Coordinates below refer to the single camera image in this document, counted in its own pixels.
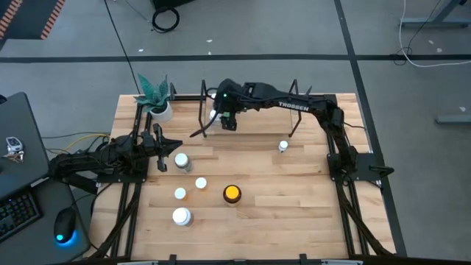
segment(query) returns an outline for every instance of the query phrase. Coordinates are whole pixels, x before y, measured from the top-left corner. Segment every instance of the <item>computer mouse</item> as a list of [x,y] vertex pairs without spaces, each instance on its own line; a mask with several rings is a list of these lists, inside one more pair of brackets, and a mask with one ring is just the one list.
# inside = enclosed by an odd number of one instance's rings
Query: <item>computer mouse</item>
[[74,233],[75,210],[72,207],[61,210],[54,223],[54,238],[59,243],[66,243]]

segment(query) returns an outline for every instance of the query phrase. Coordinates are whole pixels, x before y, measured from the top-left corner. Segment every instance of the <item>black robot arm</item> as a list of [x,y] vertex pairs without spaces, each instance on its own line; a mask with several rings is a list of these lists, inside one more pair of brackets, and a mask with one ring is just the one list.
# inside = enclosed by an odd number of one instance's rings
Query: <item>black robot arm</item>
[[[86,180],[80,178],[76,174],[77,172],[112,170],[116,176],[120,174],[134,176],[144,171],[146,174],[147,167],[143,163],[154,156],[158,157],[158,169],[166,172],[167,168],[163,158],[168,157],[170,153],[182,145],[182,141],[163,137],[159,124],[154,124],[153,129],[155,139],[149,131],[145,130],[141,133],[142,142],[140,144],[137,144],[129,134],[111,139],[108,145],[98,148],[95,152],[58,155],[49,162],[49,176],[55,180],[90,190],[90,187],[86,188],[86,185],[80,185],[80,183],[86,183]],[[120,182],[118,179],[114,180],[109,177],[107,179],[108,181],[103,182]]]
[[[345,134],[344,111],[329,95],[309,95],[309,92],[305,95],[292,94],[261,82],[248,82],[241,86],[231,79],[226,79],[217,88],[213,107],[217,114],[222,115],[221,123],[225,130],[236,130],[236,114],[252,109],[283,107],[311,113],[317,118],[325,133],[335,141],[340,155],[338,167],[345,174],[355,172],[358,153],[354,146],[350,146]],[[208,125],[190,137],[202,133],[216,117],[217,115]]]

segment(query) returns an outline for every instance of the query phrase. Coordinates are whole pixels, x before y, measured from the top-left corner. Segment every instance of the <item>potted plant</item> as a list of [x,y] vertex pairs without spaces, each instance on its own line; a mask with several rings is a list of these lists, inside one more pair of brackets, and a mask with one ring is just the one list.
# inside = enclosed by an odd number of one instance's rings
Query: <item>potted plant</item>
[[165,76],[165,80],[159,86],[153,86],[149,80],[140,74],[138,76],[144,95],[135,97],[136,102],[143,105],[144,111],[150,113],[155,121],[164,122],[170,120],[173,112],[169,103],[171,95],[169,95],[167,76]]

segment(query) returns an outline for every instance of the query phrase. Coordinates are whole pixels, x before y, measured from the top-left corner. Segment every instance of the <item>white cable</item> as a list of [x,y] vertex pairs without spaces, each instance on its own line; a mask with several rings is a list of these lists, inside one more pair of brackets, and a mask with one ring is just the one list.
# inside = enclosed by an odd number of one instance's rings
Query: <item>white cable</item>
[[403,19],[404,19],[404,16],[405,16],[405,15],[406,15],[406,0],[404,0],[403,16],[400,18],[400,25],[399,25],[399,44],[400,44],[400,49],[401,49],[401,51],[403,51],[403,54],[404,54],[404,56],[406,57],[407,61],[410,62],[413,66],[427,68],[427,67],[436,67],[436,66],[459,66],[459,65],[464,65],[464,64],[466,64],[466,63],[471,63],[471,60],[469,60],[469,61],[460,62],[460,63],[439,63],[439,64],[436,64],[436,65],[422,66],[422,65],[418,65],[418,64],[412,62],[411,59],[409,59],[409,57],[407,56],[406,52],[404,52],[403,40],[402,40],[402,38],[401,38],[401,32],[402,32],[401,29],[403,28]]

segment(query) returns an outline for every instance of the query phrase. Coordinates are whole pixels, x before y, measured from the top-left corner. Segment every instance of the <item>yellow cable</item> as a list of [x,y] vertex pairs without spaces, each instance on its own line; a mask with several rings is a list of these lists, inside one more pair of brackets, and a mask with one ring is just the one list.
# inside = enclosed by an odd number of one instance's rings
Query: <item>yellow cable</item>
[[87,136],[83,136],[81,138],[78,138],[76,141],[74,141],[72,144],[69,144],[64,150],[65,151],[68,151],[72,146],[74,146],[76,143],[80,142],[81,140],[85,140],[87,138],[90,138],[90,137],[99,137],[99,136],[104,136],[108,139],[110,139],[110,136],[109,135],[105,135],[105,134],[93,134],[93,135],[87,135]]

